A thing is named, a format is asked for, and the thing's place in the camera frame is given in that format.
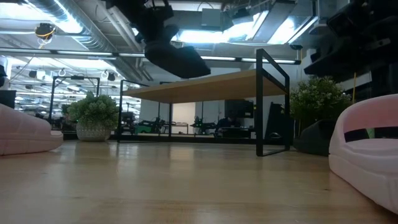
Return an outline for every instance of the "wooden floor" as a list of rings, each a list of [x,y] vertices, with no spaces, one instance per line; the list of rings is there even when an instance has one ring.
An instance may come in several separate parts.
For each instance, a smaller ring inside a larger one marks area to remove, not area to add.
[[[398,216],[331,173],[325,157],[72,141],[0,157],[0,223],[383,224]]]

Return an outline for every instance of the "green plant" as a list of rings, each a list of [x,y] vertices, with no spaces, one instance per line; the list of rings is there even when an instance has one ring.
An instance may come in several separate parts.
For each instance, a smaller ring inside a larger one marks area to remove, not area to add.
[[[62,111],[62,114],[64,115],[64,116],[66,116],[67,114],[68,114],[68,108],[70,107],[70,105],[62,105],[62,107],[61,107],[61,111]]]
[[[118,125],[118,107],[109,96],[94,96],[88,92],[86,98],[74,102],[68,108],[71,120],[85,126],[102,124],[105,128],[114,129]]]
[[[296,120],[311,124],[321,119],[337,119],[351,104],[351,96],[330,77],[311,78],[299,82],[290,93],[291,115]]]

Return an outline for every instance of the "white textured planter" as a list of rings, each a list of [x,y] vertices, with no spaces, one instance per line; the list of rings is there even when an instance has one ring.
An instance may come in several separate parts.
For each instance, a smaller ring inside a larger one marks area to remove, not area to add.
[[[76,132],[81,141],[106,141],[111,136],[111,130],[106,129],[102,124],[84,126],[78,122]]]

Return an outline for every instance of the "wooden table top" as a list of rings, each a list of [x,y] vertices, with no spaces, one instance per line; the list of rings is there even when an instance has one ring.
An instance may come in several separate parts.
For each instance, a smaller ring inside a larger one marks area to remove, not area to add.
[[[263,78],[263,95],[285,95],[270,80]],[[161,103],[190,103],[212,100],[235,100],[256,96],[256,70],[217,75],[183,82],[127,90],[125,96]]]

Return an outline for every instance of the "black metal frame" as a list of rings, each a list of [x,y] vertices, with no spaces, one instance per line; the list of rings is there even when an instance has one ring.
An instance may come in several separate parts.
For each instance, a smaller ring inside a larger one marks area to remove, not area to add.
[[[265,71],[262,68],[263,61],[262,59],[265,58],[269,61],[269,63],[285,78],[285,85],[281,84],[276,78],[274,78],[270,73]],[[267,78],[273,84],[278,86],[280,89],[285,91],[285,126],[286,132],[284,134],[284,148],[281,150],[271,151],[264,153],[263,152],[263,145],[264,145],[264,138],[263,138],[263,78]],[[120,102],[119,102],[119,123],[118,123],[118,134],[117,134],[117,141],[120,140],[137,140],[137,141],[146,141],[146,142],[207,142],[207,143],[227,143],[227,144],[256,144],[256,155],[257,156],[269,156],[273,154],[277,154],[280,152],[285,152],[290,150],[290,139],[293,133],[293,126],[290,126],[290,77],[288,74],[275,62],[275,60],[264,50],[258,49],[256,52],[256,115],[254,117],[254,125],[256,129],[256,139],[211,139],[211,138],[184,138],[184,137],[172,137],[172,103],[169,104],[169,134],[168,136],[122,136],[121,135],[121,112],[122,112],[122,100],[123,100],[123,82],[129,82],[138,84],[140,86],[147,86],[141,83],[131,82],[128,80],[121,81],[121,88],[120,88]],[[158,106],[158,115],[160,115],[160,103]]]
[[[123,111],[123,85],[124,85],[124,82],[133,83],[133,84],[136,84],[136,85],[146,86],[146,87],[149,86],[149,85],[136,83],[136,82],[129,81],[129,80],[121,80],[120,81],[119,118],[118,118],[118,129],[116,131],[117,132],[116,135],[117,135],[118,143],[120,143],[120,139],[121,139],[121,136],[122,136],[122,111]]]
[[[64,80],[67,79],[67,78],[70,78],[71,80],[73,80],[73,78],[75,78],[75,77],[76,77],[76,80],[84,80],[84,79],[97,80],[97,93],[96,93],[96,96],[98,96],[98,95],[100,94],[100,82],[101,82],[101,79],[100,79],[100,78],[96,78],[96,77],[78,77],[78,76],[69,76],[69,77],[67,77],[67,76],[64,76],[64,77],[61,77],[61,76],[54,76],[53,79],[52,79],[52,89],[51,89],[51,101],[50,101],[49,121],[51,121],[51,118],[52,118],[52,108],[53,108],[53,104],[54,104],[54,93],[55,93],[55,88],[58,86],[58,85],[55,83],[55,81],[56,81],[58,78],[62,78],[62,79],[63,79],[62,81],[64,81]]]
[[[265,58],[268,62],[285,77],[285,85],[283,86],[276,78],[274,78],[270,73],[265,71],[262,67],[262,59]],[[285,148],[281,150],[271,151],[264,153],[263,145],[263,78],[266,77],[273,84],[277,85],[280,89],[286,92],[285,94],[285,134],[284,134],[284,144]],[[277,154],[280,152],[290,150],[290,135],[293,127],[290,127],[290,77],[289,75],[275,62],[275,60],[264,50],[257,49],[256,51],[256,115],[254,118],[254,125],[256,129],[256,155],[257,156],[269,156]]]

